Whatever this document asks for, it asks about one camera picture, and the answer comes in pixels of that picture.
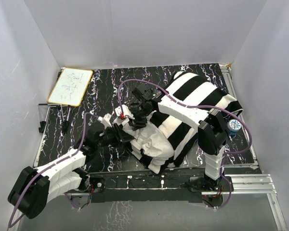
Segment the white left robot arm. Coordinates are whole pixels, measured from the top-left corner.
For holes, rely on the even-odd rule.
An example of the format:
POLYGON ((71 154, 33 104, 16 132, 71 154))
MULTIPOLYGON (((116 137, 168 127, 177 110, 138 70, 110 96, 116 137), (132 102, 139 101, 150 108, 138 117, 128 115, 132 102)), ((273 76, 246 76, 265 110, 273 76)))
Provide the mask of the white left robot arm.
POLYGON ((61 194, 88 190, 89 175, 81 167, 92 161, 99 148, 120 147, 133 139, 117 124, 97 132, 84 131, 66 154, 37 168, 25 167, 8 195, 8 202, 27 218, 35 218, 48 202, 61 194))

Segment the black white striped pillowcase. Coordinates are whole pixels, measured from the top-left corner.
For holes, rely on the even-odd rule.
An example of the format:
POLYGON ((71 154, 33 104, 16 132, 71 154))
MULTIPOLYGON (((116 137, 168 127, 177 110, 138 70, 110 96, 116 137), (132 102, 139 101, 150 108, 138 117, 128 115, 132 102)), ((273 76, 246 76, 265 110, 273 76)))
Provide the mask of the black white striped pillowcase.
MULTIPOLYGON (((170 83, 167 86, 187 87, 188 85, 191 85, 193 87, 198 87, 199 85, 205 82, 210 83, 206 77, 202 77, 200 75, 197 75, 191 72, 180 71, 180 72, 174 73, 170 83)), ((195 127, 198 128, 198 126, 200 125, 200 122, 209 117, 209 111, 213 107, 214 106, 212 105, 190 104, 188 102, 184 102, 175 98, 170 93, 168 93, 168 95, 160 93, 159 97, 157 98, 157 109, 154 111, 159 111, 161 113, 171 115, 193 128, 195 127)), ((231 113, 237 116, 242 111, 243 111, 243 108, 241 106, 240 111, 235 111, 231 113)))

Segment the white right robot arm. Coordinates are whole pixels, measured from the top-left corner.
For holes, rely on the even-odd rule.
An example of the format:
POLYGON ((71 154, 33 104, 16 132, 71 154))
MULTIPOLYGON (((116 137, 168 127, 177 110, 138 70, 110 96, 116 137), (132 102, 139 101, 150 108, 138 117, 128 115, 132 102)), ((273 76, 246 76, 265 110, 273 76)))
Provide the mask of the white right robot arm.
MULTIPOLYGON (((166 91, 190 104, 217 106, 229 112, 241 110, 236 98, 208 82, 198 87, 167 86, 166 91)), ((122 126, 134 137, 130 152, 155 174, 161 174, 166 168, 179 167, 194 143, 204 137, 198 134, 197 127, 159 111, 151 112, 146 119, 143 128, 134 129, 129 124, 130 119, 125 119, 122 126)))

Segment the white pillow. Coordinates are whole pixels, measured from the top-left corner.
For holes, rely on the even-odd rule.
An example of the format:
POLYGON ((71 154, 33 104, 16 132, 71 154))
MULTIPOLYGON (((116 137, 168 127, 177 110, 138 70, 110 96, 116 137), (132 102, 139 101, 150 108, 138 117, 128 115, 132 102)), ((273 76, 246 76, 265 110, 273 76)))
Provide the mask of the white pillow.
POLYGON ((152 123, 146 127, 132 130, 129 124, 124 126, 126 133, 134 139, 130 141, 133 154, 146 168, 158 173, 162 165, 174 156, 174 149, 165 135, 152 123))

